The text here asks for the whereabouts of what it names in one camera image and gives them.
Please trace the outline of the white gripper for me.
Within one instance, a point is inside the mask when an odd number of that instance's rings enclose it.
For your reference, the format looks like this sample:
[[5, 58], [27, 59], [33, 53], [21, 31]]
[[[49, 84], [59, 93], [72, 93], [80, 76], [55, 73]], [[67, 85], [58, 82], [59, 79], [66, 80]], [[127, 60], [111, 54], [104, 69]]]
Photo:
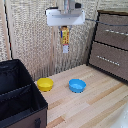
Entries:
[[81, 9], [72, 10], [68, 14], [62, 14], [58, 9], [47, 9], [48, 26], [82, 25], [85, 22], [85, 12]]

